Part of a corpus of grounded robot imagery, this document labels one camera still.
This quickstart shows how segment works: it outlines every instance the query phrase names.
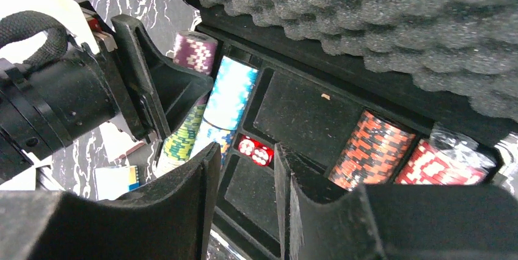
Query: poker chip stack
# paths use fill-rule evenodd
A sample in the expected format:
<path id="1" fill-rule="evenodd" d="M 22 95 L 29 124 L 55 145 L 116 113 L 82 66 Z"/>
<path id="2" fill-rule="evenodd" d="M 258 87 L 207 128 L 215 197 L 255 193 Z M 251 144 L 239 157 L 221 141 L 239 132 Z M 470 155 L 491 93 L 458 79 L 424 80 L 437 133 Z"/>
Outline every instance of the poker chip stack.
<path id="1" fill-rule="evenodd" d="M 180 128 L 164 141 L 163 152 L 175 160 L 177 167 L 189 160 L 204 111 L 205 104 L 193 107 Z"/>
<path id="2" fill-rule="evenodd" d="M 386 182 L 415 135 L 364 111 L 329 179 L 352 190 L 356 185 Z"/>
<path id="3" fill-rule="evenodd" d="M 419 145 L 395 180 L 397 184 L 472 185 L 486 176 L 483 168 L 469 166 L 438 151 L 427 141 Z"/>
<path id="4" fill-rule="evenodd" d="M 177 33 L 173 47 L 175 64 L 209 75 L 214 64 L 217 40 L 195 31 Z M 199 127 L 202 123 L 207 96 L 191 109 L 180 128 L 164 141 L 162 157 L 171 168 L 184 164 L 191 155 Z"/>
<path id="5" fill-rule="evenodd" d="M 256 69 L 223 57 L 191 156 L 217 142 L 224 163 L 256 77 Z"/>
<path id="6" fill-rule="evenodd" d="M 196 31 L 177 33 L 173 47 L 175 64 L 209 75 L 214 64 L 217 40 Z"/>

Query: black cable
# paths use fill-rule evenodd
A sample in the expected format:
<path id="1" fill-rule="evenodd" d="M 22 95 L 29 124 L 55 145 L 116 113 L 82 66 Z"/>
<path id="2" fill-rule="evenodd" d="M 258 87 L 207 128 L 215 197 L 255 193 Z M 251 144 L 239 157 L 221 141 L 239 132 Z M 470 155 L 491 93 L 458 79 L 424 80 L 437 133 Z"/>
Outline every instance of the black cable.
<path id="1" fill-rule="evenodd" d="M 24 74 L 57 61 L 67 52 L 67 30 L 55 18 L 36 11 L 18 12 L 0 20 L 0 48 L 35 36 L 41 31 L 47 32 L 46 42 L 23 64 L 17 65 Z M 0 70 L 0 79 L 8 79 L 3 70 Z"/>

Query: red die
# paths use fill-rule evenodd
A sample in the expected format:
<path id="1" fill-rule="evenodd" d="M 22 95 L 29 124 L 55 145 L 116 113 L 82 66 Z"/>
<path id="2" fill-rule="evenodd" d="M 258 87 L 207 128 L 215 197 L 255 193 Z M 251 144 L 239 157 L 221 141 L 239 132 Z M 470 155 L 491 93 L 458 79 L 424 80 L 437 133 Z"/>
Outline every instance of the red die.
<path id="1" fill-rule="evenodd" d="M 101 28 L 101 24 L 99 24 L 99 21 L 95 18 L 89 18 L 87 19 L 88 26 L 90 26 L 90 30 L 94 32 L 101 33 L 103 30 Z"/>
<path id="2" fill-rule="evenodd" d="M 246 156 L 252 156 L 256 146 L 260 146 L 257 141 L 254 141 L 254 139 L 248 136 L 243 136 L 238 145 L 238 150 Z"/>
<path id="3" fill-rule="evenodd" d="M 261 147 L 256 147 L 254 149 L 254 153 L 252 155 L 252 160 L 254 161 L 255 164 L 265 167 L 270 164 L 273 157 L 274 157 L 274 152 L 272 149 L 270 149 L 266 146 L 261 146 Z"/>

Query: purple poker chip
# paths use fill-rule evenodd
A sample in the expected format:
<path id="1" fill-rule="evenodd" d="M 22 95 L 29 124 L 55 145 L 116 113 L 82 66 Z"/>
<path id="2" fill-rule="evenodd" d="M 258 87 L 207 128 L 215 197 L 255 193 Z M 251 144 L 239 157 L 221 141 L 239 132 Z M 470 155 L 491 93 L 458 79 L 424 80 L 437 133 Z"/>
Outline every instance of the purple poker chip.
<path id="1" fill-rule="evenodd" d="M 173 61 L 209 75 L 214 65 L 217 40 L 196 31 L 180 31 L 175 39 Z"/>

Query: black plastic tray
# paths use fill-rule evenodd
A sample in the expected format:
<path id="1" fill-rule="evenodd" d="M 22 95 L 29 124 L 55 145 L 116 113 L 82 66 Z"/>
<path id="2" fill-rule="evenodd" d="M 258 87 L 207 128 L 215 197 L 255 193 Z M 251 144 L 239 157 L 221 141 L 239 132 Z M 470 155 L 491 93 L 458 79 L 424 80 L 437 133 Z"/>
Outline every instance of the black plastic tray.
<path id="1" fill-rule="evenodd" d="M 275 234 L 275 166 L 255 165 L 239 153 L 237 146 L 242 136 L 248 135 L 272 149 L 275 143 L 283 142 L 307 157 L 306 164 L 324 176 L 334 166 L 362 112 L 369 109 L 417 135 L 391 177 L 392 182 L 419 139 L 431 132 L 435 121 L 413 109 L 225 32 L 204 25 L 198 30 L 220 41 L 222 56 L 259 70 L 224 162 L 214 215 L 217 229 L 252 259 L 280 258 L 279 236 Z M 473 114 L 469 106 L 459 110 L 469 111 L 468 116 Z M 493 119 L 482 120 L 491 124 Z M 498 151 L 491 146 L 480 146 L 498 164 L 485 182 L 503 165 Z"/>

